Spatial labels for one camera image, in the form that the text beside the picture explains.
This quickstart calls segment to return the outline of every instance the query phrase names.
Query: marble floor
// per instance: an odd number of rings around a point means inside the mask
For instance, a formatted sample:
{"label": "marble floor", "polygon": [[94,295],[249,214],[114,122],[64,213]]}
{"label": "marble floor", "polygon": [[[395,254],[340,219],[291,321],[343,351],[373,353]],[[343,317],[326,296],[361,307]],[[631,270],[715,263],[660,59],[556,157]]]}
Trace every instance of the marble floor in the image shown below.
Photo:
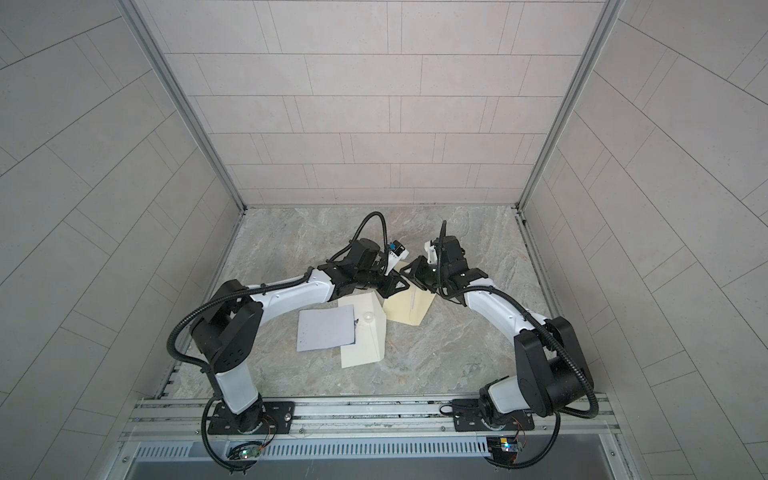
{"label": "marble floor", "polygon": [[[347,240],[371,207],[260,208],[247,211],[220,282],[275,282],[320,265]],[[456,235],[469,266],[484,270],[504,291],[529,309],[548,314],[515,215],[509,207],[409,206],[379,208],[390,240],[411,252],[437,237],[442,220]],[[374,218],[361,237],[381,243]],[[329,308],[336,302],[310,308]],[[388,395],[477,392],[515,374],[512,345],[486,319],[470,309],[435,298],[420,326],[387,323],[381,362],[342,369],[339,349],[296,351],[298,311],[263,325],[247,362],[264,396]],[[190,355],[200,356],[194,344]],[[210,397],[200,370],[183,364],[167,390],[172,398]]]}

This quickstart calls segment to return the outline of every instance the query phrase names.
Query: white wall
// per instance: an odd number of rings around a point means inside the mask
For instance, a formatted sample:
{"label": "white wall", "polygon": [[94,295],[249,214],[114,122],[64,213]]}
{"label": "white wall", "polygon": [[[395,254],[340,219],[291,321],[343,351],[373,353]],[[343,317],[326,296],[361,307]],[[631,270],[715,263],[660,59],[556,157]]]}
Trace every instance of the white wall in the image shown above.
{"label": "white wall", "polygon": [[767,32],[760,0],[626,2],[525,210],[654,478],[768,474]]}
{"label": "white wall", "polygon": [[0,3],[0,477],[103,459],[237,215],[110,0]]}
{"label": "white wall", "polygon": [[603,6],[137,4],[251,205],[517,201]]}

